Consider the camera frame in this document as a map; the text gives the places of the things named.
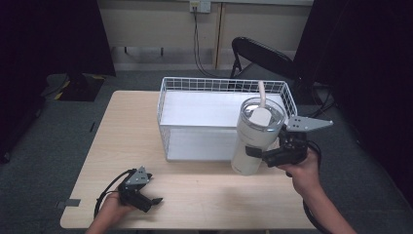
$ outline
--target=wall outlet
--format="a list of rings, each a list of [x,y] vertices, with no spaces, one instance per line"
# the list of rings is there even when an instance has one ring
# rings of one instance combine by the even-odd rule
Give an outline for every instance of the wall outlet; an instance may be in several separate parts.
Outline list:
[[[209,1],[190,1],[189,2],[189,12],[197,13],[210,13],[210,2]]]

